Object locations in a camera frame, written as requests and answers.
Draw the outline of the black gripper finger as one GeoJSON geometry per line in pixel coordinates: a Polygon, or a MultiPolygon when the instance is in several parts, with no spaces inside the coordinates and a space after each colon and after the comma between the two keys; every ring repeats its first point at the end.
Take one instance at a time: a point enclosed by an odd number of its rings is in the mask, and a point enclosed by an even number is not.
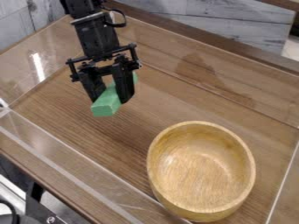
{"type": "Polygon", "coordinates": [[[112,76],[119,100],[127,103],[135,95],[133,72],[121,63],[116,63],[112,65],[112,76]]]}
{"type": "Polygon", "coordinates": [[[79,79],[91,101],[95,102],[107,90],[101,77],[92,73],[81,73],[79,79]]]}

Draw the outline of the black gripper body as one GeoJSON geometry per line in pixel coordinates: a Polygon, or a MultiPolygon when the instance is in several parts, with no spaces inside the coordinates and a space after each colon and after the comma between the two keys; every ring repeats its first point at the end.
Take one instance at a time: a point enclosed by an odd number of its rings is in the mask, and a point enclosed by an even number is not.
{"type": "Polygon", "coordinates": [[[127,22],[115,24],[108,12],[70,13],[70,25],[75,28],[84,56],[68,59],[70,80],[80,80],[80,75],[112,75],[115,82],[133,82],[135,70],[140,68],[136,55],[136,43],[121,45],[116,28],[127,22]]]}

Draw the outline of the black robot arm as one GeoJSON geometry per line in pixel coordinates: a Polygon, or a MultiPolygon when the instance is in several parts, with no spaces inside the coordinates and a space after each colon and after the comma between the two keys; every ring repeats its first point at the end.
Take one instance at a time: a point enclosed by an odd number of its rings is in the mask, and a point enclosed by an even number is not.
{"type": "Polygon", "coordinates": [[[135,94],[133,71],[141,66],[136,43],[120,45],[116,28],[127,26],[115,23],[109,15],[121,10],[104,6],[107,0],[60,0],[65,13],[72,17],[70,25],[79,37],[84,55],[66,59],[70,81],[80,82],[89,99],[95,102],[108,89],[103,77],[111,75],[116,96],[121,103],[127,103],[135,94]]]}

